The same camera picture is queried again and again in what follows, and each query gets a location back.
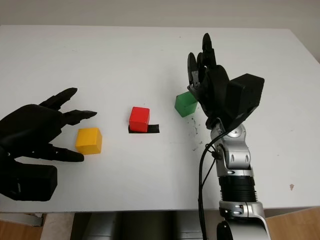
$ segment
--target white wall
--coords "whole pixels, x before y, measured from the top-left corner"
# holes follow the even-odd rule
[[[0,0],[0,24],[288,28],[320,61],[319,0]]]

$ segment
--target red cube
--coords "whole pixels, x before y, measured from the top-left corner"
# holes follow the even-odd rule
[[[131,131],[146,133],[150,118],[150,109],[134,106],[131,111],[129,127]]]

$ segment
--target green cube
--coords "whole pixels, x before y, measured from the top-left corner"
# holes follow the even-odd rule
[[[181,117],[193,114],[197,107],[197,100],[191,92],[187,91],[175,98],[174,108],[178,111]]]

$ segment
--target black joint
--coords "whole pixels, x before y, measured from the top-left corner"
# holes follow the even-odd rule
[[[227,202],[256,202],[255,180],[252,176],[219,177],[221,196]]]

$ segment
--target cube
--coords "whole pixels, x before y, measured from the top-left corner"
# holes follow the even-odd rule
[[[75,148],[83,155],[101,153],[102,135],[99,128],[92,127],[79,129]]]
[[[129,119],[131,131],[146,133],[150,118],[150,109],[134,106]]]
[[[185,117],[193,114],[196,111],[197,103],[198,102],[192,93],[187,91],[176,96],[174,108],[181,115],[181,117]]]

